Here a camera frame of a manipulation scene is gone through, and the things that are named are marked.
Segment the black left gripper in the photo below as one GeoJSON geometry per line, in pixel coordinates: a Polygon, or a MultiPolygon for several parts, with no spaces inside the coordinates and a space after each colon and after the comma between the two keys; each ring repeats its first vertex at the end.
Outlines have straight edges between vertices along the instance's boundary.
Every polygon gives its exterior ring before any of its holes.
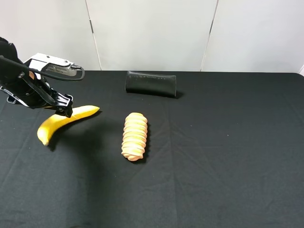
{"type": "Polygon", "coordinates": [[[73,114],[73,96],[60,93],[56,96],[27,66],[1,66],[0,90],[13,105],[56,110],[55,114],[67,118],[73,114]]]}

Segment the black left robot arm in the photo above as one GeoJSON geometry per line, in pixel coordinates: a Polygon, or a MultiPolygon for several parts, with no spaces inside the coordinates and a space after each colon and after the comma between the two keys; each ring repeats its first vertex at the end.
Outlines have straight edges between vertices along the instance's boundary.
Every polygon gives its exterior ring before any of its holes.
{"type": "Polygon", "coordinates": [[[8,95],[7,102],[31,109],[50,109],[70,118],[73,98],[62,95],[47,82],[47,74],[23,63],[16,47],[6,39],[0,39],[0,90],[8,95]]]}

